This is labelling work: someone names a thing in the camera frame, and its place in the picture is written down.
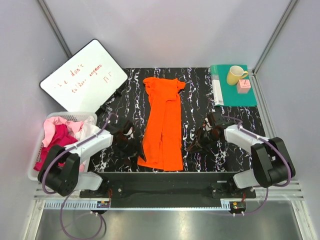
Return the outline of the orange t shirt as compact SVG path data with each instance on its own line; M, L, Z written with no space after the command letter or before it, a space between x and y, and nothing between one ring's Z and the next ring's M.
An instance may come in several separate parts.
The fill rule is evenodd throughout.
M142 140L144 156L137 164L163 171L182 171L182 113L178 79L148 77L143 80L150 113Z

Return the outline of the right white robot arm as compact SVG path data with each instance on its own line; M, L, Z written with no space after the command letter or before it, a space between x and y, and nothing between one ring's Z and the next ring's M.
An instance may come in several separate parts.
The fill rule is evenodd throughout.
M218 111L206 116L187 151L208 151L209 146L217 141L234 144L252 158L252 169L236 173L227 185L228 195L232 198L239 198L249 187L286 187L296 174L281 138L260 136L245 129L240 119Z

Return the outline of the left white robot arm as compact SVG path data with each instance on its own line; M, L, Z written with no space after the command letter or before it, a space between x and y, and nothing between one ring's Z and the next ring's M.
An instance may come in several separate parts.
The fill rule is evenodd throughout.
M66 146L54 145L49 150L38 174L43 192L66 197L73 191L88 190L95 197L103 198L108 193L103 177L92 171L81 172L80 165L106 148L112 148L121 160L144 157L142 141L135 136L131 121L106 122L97 133L83 140Z

